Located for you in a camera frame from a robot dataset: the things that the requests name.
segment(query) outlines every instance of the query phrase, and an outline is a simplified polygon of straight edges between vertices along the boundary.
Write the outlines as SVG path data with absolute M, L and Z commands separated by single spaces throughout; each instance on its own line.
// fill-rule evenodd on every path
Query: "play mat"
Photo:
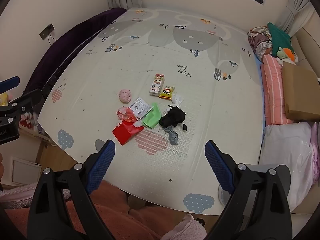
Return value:
M 129 89 L 149 95 L 156 73 L 185 99 L 184 131 L 169 143 L 159 124 L 124 146 L 112 130 Z M 71 157 L 84 162 L 111 139 L 115 157 L 105 180 L 132 195 L 165 207 L 220 215 L 218 181 L 204 156 L 213 140 L 237 163 L 257 164 L 263 129 L 261 81 L 246 32 L 218 20 L 168 9 L 133 8 L 102 30 L 70 63 L 39 116 L 48 135 Z

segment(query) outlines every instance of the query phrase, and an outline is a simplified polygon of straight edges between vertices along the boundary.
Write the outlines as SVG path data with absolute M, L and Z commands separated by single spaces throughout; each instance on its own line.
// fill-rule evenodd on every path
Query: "green cloth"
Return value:
M 153 129 L 159 123 L 159 120 L 162 117 L 162 115 L 157 103 L 152 103 L 151 105 L 153 106 L 153 108 L 146 115 L 146 117 L 143 118 L 142 124 L 145 124 L 146 126 Z
M 272 56 L 277 57 L 277 52 L 279 47 L 282 49 L 288 48 L 294 52 L 293 47 L 291 46 L 290 36 L 285 33 L 283 30 L 280 30 L 277 26 L 272 23 L 268 23 L 268 29 L 271 34 L 272 39 Z

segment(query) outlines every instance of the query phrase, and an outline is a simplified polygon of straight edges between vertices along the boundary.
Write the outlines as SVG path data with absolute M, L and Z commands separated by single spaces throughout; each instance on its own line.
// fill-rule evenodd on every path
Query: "red envelope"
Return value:
M 132 135 L 142 131 L 144 129 L 143 126 L 135 127 L 133 126 L 133 122 L 122 121 L 119 126 L 116 126 L 112 133 L 118 139 L 121 145 L 124 145 Z

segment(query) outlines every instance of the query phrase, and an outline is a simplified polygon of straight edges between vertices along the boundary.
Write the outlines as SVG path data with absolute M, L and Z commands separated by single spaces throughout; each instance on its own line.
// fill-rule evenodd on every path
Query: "pink cloth ball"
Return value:
M 119 99 L 123 103 L 129 103 L 131 100 L 131 92 L 128 89 L 122 89 L 119 92 Z

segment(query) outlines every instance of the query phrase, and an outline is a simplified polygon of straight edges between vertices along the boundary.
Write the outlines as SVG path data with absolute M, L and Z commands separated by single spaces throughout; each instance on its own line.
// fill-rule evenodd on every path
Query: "person's hand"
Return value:
M 2 154 L 0 153 L 0 180 L 4 173 L 4 166 L 2 165 Z

